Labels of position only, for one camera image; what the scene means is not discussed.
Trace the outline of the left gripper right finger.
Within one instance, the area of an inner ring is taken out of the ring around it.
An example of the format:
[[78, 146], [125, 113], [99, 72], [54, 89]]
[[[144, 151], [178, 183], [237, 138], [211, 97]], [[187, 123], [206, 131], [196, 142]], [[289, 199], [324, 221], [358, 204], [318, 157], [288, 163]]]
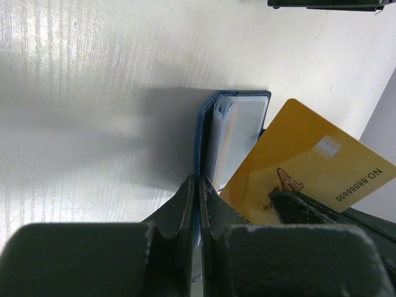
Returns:
[[205, 296], [394, 296], [395, 241], [350, 224], [255, 225], [199, 184]]

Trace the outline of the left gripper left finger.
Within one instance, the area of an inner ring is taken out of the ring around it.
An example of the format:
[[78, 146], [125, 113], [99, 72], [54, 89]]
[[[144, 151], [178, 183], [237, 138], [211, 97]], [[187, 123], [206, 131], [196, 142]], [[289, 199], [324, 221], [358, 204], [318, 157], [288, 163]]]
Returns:
[[189, 296], [195, 182], [139, 223], [32, 223], [1, 254], [2, 296]]

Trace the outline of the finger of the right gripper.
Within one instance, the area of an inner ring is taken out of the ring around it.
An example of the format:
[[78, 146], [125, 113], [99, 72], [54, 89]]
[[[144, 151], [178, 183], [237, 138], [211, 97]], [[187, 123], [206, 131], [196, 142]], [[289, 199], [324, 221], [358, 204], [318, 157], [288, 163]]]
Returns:
[[350, 224], [372, 235], [395, 241], [395, 223], [354, 208], [338, 213], [300, 192], [278, 191], [271, 193], [269, 198], [283, 224]]

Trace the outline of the grey credit card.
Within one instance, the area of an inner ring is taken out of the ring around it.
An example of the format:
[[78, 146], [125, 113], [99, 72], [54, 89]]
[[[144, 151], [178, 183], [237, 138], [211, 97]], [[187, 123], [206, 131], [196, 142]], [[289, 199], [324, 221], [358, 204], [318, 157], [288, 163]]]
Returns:
[[223, 177], [224, 185], [231, 179], [256, 144], [263, 126], [268, 103], [269, 99], [267, 97], [243, 97], [238, 101]]

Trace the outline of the blue leather card holder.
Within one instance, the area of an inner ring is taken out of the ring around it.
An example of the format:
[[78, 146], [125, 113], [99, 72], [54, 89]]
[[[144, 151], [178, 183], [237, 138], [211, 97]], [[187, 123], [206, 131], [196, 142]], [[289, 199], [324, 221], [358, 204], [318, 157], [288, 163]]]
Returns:
[[[194, 176], [196, 180], [205, 176], [216, 191], [222, 191], [226, 186], [223, 184], [223, 177], [238, 101], [243, 97], [267, 97], [270, 103], [271, 96], [272, 93], [268, 90], [219, 90], [200, 107], [194, 142]], [[265, 117], [258, 140], [265, 131]]]

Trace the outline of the black plastic card rack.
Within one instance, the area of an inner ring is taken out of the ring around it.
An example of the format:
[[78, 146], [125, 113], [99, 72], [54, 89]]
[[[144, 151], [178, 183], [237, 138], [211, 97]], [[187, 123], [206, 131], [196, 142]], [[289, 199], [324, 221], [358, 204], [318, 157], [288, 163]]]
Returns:
[[393, 0], [268, 0], [267, 5], [274, 9], [281, 7], [305, 7], [307, 9], [331, 11], [382, 11]]

